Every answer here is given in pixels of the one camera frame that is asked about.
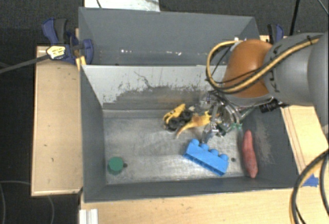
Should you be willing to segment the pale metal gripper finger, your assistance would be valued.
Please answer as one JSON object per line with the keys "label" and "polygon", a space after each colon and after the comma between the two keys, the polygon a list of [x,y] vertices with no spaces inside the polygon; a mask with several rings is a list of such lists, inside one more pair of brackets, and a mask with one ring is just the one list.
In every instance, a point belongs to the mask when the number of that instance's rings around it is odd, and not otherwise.
{"label": "pale metal gripper finger", "polygon": [[208,92],[206,94],[206,111],[208,113],[217,113],[219,110],[218,97],[216,94]]}
{"label": "pale metal gripper finger", "polygon": [[211,125],[206,125],[202,132],[202,143],[207,144],[208,141],[215,135],[215,131]]}

